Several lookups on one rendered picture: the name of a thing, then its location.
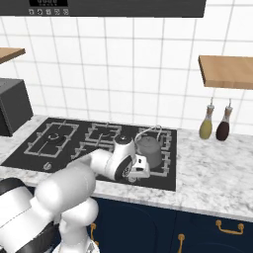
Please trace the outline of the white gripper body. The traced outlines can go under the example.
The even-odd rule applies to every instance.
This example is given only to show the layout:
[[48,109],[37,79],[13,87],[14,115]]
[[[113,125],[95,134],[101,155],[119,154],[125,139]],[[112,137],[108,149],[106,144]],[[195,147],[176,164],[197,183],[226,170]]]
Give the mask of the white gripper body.
[[140,167],[132,167],[129,172],[129,180],[135,182],[140,179],[146,179],[150,177],[149,165],[146,164]]

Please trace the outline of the grey kettle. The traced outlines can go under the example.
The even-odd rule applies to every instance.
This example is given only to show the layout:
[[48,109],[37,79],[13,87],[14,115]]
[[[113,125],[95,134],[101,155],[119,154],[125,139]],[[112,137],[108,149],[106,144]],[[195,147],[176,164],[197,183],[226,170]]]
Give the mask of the grey kettle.
[[[158,129],[158,133],[156,135],[148,134],[149,131],[155,129]],[[139,155],[146,157],[149,167],[151,169],[156,168],[162,162],[162,144],[159,141],[161,131],[161,126],[153,126],[141,131],[134,138],[136,152]]]

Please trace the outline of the navy cupboard door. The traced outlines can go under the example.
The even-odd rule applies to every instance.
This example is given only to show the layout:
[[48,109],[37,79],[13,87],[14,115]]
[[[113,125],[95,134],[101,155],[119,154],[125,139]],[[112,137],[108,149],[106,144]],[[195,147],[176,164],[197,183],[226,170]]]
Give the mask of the navy cupboard door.
[[176,212],[96,198],[95,240],[101,253],[169,253]]

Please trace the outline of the yellow oil bottle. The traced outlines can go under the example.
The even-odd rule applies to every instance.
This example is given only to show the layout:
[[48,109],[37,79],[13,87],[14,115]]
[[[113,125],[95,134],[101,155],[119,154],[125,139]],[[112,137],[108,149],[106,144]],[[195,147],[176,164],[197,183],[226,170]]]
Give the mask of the yellow oil bottle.
[[206,117],[203,120],[200,126],[200,130],[199,130],[199,135],[201,139],[209,139],[211,136],[211,132],[212,132],[211,117],[212,117],[213,109],[214,109],[214,105],[207,106]]

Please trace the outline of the dark brown sauce bottle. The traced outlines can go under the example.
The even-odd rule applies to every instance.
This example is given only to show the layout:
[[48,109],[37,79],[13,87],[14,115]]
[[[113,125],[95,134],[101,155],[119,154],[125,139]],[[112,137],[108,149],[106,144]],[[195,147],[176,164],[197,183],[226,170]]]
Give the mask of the dark brown sauce bottle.
[[224,110],[223,118],[216,129],[215,137],[219,141],[225,141],[228,138],[229,119],[230,119],[231,112],[232,112],[232,108],[230,106],[227,106]]

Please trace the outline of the navy cupboard front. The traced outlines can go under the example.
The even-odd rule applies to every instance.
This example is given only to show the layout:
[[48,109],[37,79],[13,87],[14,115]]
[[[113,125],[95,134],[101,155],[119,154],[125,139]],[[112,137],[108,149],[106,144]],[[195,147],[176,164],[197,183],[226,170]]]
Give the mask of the navy cupboard front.
[[170,253],[177,253],[183,233],[182,253],[253,253],[253,223],[178,211]]

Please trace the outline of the black gas hob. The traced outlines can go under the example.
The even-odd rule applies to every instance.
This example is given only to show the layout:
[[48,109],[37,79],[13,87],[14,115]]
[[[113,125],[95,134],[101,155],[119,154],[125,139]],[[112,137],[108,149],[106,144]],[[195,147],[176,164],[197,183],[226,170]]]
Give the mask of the black gas hob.
[[[4,160],[3,165],[54,173],[98,148],[112,152],[115,137],[119,134],[135,138],[150,127],[48,118]],[[157,133],[158,129],[148,132],[150,135]],[[118,181],[120,184],[172,192],[176,190],[177,131],[163,127],[159,141],[162,144],[162,162],[156,168],[150,168],[150,177],[131,182],[127,175]],[[52,165],[50,170],[45,170],[47,162]]]

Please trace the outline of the black box appliance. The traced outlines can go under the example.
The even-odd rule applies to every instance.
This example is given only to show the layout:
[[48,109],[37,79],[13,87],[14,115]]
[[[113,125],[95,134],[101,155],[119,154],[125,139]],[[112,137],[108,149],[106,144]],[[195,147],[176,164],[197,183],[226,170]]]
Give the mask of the black box appliance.
[[0,136],[12,136],[33,115],[24,80],[0,78]]

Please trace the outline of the black extractor hood with display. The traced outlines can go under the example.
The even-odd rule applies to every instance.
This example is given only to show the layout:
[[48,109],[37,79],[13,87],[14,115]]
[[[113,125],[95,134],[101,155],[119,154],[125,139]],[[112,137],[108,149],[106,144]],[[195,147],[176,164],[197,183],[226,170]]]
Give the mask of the black extractor hood with display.
[[0,0],[0,16],[202,18],[207,0]]

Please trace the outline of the wooden wall shelf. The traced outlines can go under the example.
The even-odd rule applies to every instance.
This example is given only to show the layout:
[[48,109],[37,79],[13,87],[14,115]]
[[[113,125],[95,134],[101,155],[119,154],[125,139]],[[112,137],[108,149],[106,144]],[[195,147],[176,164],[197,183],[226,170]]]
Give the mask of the wooden wall shelf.
[[253,90],[253,57],[200,55],[204,86]]
[[0,47],[0,64],[25,54],[23,48]]

